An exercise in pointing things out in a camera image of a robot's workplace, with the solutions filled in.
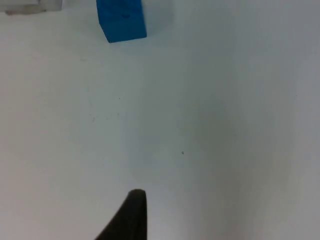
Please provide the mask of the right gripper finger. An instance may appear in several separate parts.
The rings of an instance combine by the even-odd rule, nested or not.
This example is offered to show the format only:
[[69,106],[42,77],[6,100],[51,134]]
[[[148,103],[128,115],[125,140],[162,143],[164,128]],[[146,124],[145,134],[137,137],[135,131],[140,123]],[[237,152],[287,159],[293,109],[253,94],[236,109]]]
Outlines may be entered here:
[[131,190],[122,205],[96,237],[97,240],[147,240],[147,195],[143,189]]

